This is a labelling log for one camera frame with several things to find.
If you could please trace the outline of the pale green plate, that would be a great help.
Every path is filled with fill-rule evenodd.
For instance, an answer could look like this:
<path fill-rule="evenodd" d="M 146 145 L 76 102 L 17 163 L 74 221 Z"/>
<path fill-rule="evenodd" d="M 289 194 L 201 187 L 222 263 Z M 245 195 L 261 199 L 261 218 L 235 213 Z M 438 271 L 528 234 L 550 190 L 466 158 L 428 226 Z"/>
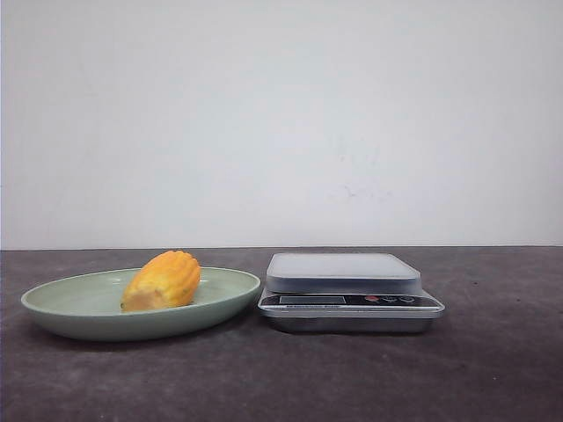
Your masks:
<path fill-rule="evenodd" d="M 66 338 L 137 341 L 167 338 L 223 323 L 252 304 L 261 293 L 260 278 L 240 270 L 203 267 L 190 304 L 123 312 L 121 296 L 139 270 L 119 269 L 50 281 L 21 296 L 31 319 Z"/>

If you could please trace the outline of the silver digital kitchen scale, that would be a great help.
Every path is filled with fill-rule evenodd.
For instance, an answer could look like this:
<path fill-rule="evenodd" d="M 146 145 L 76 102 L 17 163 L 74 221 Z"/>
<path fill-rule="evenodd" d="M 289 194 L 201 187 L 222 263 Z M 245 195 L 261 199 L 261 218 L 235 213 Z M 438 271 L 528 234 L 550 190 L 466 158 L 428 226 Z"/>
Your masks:
<path fill-rule="evenodd" d="M 380 252 L 277 253 L 258 308 L 285 332 L 418 333 L 445 311 L 418 270 Z"/>

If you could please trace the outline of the yellow corn cob piece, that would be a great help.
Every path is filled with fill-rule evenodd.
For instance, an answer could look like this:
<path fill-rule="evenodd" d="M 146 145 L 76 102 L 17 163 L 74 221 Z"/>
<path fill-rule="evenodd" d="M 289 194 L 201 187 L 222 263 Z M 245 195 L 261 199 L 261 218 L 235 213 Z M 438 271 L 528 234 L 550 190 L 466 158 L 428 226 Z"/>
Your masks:
<path fill-rule="evenodd" d="M 192 302 L 200 279 L 201 267 L 190 253 L 161 253 L 146 263 L 127 284 L 121 297 L 121 311 L 186 306 Z"/>

